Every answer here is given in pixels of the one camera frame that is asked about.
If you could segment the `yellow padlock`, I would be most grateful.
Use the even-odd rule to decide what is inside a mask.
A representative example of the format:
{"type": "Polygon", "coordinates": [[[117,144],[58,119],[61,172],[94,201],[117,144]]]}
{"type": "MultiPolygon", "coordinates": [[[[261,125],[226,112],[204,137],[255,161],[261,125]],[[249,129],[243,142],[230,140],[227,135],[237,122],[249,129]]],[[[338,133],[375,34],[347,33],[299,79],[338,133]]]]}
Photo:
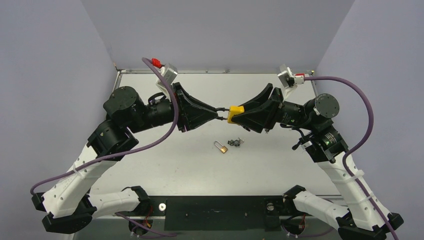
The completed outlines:
{"type": "Polygon", "coordinates": [[[226,121],[229,124],[236,124],[233,122],[233,117],[245,112],[245,108],[243,106],[235,106],[232,105],[229,108],[218,107],[215,109],[216,112],[228,112],[227,117],[217,116],[218,120],[226,121]]]}

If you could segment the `brass padlock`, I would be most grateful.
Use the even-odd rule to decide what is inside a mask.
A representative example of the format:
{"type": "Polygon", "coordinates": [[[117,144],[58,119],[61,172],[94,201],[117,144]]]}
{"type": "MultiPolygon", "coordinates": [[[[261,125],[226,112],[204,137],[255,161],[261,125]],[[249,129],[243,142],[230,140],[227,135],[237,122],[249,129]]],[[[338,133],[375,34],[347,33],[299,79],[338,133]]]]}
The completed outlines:
{"type": "Polygon", "coordinates": [[[225,145],[223,145],[223,144],[221,144],[219,141],[214,141],[213,142],[213,144],[214,144],[214,146],[216,147],[216,148],[218,148],[219,150],[220,150],[220,152],[221,153],[223,153],[223,154],[225,154],[227,151],[228,151],[228,148],[225,146],[225,145]]]}

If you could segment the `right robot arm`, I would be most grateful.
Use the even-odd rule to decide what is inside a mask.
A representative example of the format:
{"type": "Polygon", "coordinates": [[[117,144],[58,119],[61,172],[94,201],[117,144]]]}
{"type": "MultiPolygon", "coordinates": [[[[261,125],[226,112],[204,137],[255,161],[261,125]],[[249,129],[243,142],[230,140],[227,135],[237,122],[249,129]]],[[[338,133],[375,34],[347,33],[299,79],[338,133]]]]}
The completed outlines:
{"type": "Polygon", "coordinates": [[[228,121],[261,133],[276,124],[298,131],[294,149],[302,148],[330,178],[345,205],[320,198],[300,185],[283,194],[282,207],[292,215],[308,214],[332,228],[344,240],[384,240],[403,224],[384,207],[364,180],[364,172],[348,155],[349,147],[333,126],[340,110],[334,96],[324,93],[298,104],[286,101],[280,88],[268,84],[248,102],[230,107],[228,121]]]}

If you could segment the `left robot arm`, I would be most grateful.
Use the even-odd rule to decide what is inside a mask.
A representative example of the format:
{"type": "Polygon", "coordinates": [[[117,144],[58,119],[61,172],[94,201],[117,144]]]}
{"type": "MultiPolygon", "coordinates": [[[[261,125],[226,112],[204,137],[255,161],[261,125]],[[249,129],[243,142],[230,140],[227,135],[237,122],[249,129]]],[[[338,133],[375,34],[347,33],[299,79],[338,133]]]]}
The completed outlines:
{"type": "Polygon", "coordinates": [[[122,213],[143,215],[150,209],[150,198],[140,186],[119,192],[93,194],[92,185],[136,145],[135,133],[177,120],[187,132],[218,117],[217,109],[190,96],[180,83],[171,91],[176,99],[152,96],[145,104],[130,86],[119,87],[103,104],[106,119],[87,140],[80,156],[50,190],[33,192],[35,208],[45,212],[42,224],[47,232],[73,234],[98,217],[122,213]]]}

